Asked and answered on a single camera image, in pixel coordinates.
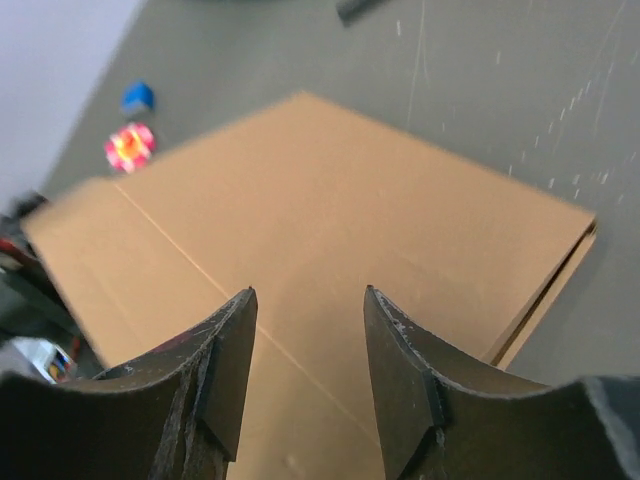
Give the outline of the brown cardboard box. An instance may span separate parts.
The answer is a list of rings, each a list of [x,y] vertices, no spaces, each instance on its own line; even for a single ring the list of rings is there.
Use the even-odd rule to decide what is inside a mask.
[[[363,298],[506,366],[595,238],[593,213],[302,93],[25,231],[100,360],[258,299],[233,479],[380,479]]]

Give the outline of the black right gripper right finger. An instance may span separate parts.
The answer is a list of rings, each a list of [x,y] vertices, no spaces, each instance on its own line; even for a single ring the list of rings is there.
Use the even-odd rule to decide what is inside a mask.
[[[545,386],[459,350],[374,287],[363,314],[387,478],[638,477],[637,377]]]

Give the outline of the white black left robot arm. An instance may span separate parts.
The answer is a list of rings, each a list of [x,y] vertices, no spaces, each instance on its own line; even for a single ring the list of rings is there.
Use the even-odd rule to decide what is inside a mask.
[[[80,344],[79,328],[22,228],[22,221],[47,202],[40,193],[30,191],[16,197],[8,210],[1,213],[1,270],[8,286],[48,322],[65,331],[75,348]]]

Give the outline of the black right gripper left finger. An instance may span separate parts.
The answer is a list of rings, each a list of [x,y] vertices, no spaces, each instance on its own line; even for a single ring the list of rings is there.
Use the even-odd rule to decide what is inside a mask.
[[[1,377],[5,479],[223,479],[237,456],[256,292],[94,378]]]

